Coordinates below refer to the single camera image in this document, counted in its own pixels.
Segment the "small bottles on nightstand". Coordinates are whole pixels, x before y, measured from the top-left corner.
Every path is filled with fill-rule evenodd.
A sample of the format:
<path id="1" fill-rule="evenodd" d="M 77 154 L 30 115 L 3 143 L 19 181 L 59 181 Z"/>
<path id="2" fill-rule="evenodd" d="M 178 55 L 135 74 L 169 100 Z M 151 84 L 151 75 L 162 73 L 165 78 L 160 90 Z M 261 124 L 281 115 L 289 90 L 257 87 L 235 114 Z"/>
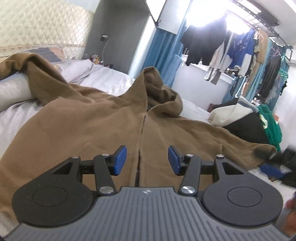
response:
<path id="1" fill-rule="evenodd" d="M 97 54 L 90 55 L 89 59 L 91 60 L 92 63 L 94 63 L 96 65 L 102 65 L 104 63 L 103 58 L 101 58 Z"/>

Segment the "blue white hanging jacket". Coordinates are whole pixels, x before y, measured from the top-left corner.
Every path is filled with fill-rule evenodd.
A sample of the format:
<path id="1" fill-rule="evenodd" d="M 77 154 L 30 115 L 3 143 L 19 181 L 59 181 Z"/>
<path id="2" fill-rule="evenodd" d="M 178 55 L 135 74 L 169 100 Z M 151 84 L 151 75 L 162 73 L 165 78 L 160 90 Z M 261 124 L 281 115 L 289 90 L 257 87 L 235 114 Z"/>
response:
<path id="1" fill-rule="evenodd" d="M 254 53 L 254 30 L 246 34 L 231 34 L 227 44 L 224 42 L 215 51 L 210 67 L 220 72 L 227 68 L 238 71 L 239 76 L 247 73 Z"/>

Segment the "black hanging coat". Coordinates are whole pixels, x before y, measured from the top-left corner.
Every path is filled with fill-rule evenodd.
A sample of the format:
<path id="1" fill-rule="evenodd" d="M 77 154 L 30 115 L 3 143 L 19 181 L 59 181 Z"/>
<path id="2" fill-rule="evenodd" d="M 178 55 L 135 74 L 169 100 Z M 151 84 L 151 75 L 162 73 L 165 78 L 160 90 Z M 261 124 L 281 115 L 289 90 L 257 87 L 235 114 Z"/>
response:
<path id="1" fill-rule="evenodd" d="M 226 29 L 224 18 L 204 27 L 189 26 L 180 39 L 188 53 L 186 65 L 202 62 L 208 66 L 215 51 L 225 40 Z"/>

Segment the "cream quilted headboard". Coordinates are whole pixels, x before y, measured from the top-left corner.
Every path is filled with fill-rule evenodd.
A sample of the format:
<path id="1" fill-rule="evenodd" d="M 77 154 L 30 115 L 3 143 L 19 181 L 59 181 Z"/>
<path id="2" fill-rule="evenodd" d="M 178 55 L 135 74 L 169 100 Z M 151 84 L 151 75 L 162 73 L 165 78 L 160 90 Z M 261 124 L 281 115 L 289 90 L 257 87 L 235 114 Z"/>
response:
<path id="1" fill-rule="evenodd" d="M 66 1 L 1 1 L 1 58 L 54 47 L 82 59 L 93 16 Z"/>

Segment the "patchwork pillow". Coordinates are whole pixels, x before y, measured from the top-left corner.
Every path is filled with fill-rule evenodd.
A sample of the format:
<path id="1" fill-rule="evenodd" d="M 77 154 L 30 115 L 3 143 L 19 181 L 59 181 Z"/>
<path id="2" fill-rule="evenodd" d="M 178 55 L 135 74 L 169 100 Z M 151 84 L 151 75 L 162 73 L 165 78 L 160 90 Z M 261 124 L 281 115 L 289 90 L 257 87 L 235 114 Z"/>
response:
<path id="1" fill-rule="evenodd" d="M 38 54 L 50 63 L 62 62 L 65 60 L 63 51 L 58 47 L 30 49 L 26 52 Z"/>

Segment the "tan hanging jacket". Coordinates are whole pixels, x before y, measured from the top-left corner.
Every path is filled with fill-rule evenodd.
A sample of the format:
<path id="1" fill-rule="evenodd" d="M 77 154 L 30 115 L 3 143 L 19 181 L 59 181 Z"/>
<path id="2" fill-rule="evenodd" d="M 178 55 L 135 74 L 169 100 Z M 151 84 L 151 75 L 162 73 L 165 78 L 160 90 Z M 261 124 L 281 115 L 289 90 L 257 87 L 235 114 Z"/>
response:
<path id="1" fill-rule="evenodd" d="M 251 70 L 254 69 L 255 64 L 264 63 L 265 55 L 268 45 L 268 35 L 262 30 L 257 30 L 254 35 L 254 49 L 251 58 Z"/>

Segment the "grey quilted duvet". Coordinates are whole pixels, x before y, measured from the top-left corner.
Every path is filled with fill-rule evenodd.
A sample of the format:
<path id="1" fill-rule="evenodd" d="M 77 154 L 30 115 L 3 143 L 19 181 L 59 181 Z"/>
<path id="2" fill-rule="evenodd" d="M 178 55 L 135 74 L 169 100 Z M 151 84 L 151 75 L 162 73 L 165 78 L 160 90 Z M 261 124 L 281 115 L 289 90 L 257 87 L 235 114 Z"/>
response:
<path id="1" fill-rule="evenodd" d="M 66 60 L 53 62 L 53 67 L 68 83 L 80 84 L 93 69 L 90 60 Z M 34 99 L 28 85 L 25 73 L 18 72 L 1 80 L 1 111 L 15 103 Z"/>

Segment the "black metal clothes rack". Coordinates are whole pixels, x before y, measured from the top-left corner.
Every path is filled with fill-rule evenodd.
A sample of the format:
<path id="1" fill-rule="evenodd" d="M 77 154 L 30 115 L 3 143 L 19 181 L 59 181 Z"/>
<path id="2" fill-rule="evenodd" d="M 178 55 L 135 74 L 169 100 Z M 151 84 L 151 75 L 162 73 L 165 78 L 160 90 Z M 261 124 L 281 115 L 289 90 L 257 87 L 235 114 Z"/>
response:
<path id="1" fill-rule="evenodd" d="M 263 6 L 255 1 L 230 1 L 229 12 L 243 20 L 250 28 L 264 31 L 276 44 L 285 48 L 285 58 L 292 60 L 293 46 L 289 45 L 280 33 L 275 29 L 280 25 L 279 21 Z"/>

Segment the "black hanging garment right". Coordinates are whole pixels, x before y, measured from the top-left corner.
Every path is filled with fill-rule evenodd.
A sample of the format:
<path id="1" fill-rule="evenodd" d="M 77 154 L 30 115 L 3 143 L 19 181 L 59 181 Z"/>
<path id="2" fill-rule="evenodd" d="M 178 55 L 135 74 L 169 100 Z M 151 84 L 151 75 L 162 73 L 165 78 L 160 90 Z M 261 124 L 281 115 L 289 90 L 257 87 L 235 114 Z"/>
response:
<path id="1" fill-rule="evenodd" d="M 276 76 L 281 65 L 281 56 L 272 57 L 265 67 L 265 72 L 262 80 L 262 84 L 259 90 L 259 95 L 262 98 L 267 98 L 270 90 L 273 87 Z"/>

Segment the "striped hanging garment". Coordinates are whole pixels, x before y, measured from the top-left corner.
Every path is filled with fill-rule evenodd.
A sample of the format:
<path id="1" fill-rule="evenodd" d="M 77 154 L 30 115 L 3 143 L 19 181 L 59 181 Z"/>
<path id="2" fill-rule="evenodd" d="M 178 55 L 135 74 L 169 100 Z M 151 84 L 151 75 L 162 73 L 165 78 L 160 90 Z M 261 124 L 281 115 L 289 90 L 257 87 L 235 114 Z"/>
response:
<path id="1" fill-rule="evenodd" d="M 216 85 L 220 79 L 221 76 L 221 72 L 219 69 L 214 69 L 212 67 L 209 67 L 209 69 L 207 70 L 204 79 L 210 83 L 212 83 L 213 85 Z"/>

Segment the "brown zip hoodie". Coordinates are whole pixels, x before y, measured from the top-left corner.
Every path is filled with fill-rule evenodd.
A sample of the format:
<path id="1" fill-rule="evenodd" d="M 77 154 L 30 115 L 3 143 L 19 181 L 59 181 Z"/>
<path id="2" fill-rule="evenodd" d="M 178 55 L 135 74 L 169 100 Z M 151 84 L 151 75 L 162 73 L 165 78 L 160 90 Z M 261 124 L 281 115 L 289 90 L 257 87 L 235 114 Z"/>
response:
<path id="1" fill-rule="evenodd" d="M 3 235 L 18 224 L 11 206 L 16 190 L 72 156 L 90 160 L 125 145 L 127 160 L 113 179 L 117 188 L 178 188 L 181 178 L 171 169 L 169 146 L 206 160 L 222 154 L 246 170 L 261 163 L 254 150 L 275 150 L 224 128 L 182 118 L 180 96 L 163 84 L 153 67 L 145 68 L 120 96 L 67 83 L 36 54 L 10 56 L 1 63 L 1 78 L 20 70 L 43 108 L 21 127 L 1 158 Z"/>

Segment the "blue curtain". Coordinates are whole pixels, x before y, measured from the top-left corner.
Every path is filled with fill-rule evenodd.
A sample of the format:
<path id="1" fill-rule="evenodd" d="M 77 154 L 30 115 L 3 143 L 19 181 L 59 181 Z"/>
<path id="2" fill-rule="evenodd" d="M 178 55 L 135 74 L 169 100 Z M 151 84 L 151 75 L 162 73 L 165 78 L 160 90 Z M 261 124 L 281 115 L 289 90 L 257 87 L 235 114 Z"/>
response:
<path id="1" fill-rule="evenodd" d="M 186 29 L 186 20 L 181 23 L 177 34 L 157 28 L 142 66 L 143 68 L 154 66 L 168 87 L 173 86 L 182 62 L 183 44 L 180 40 Z"/>

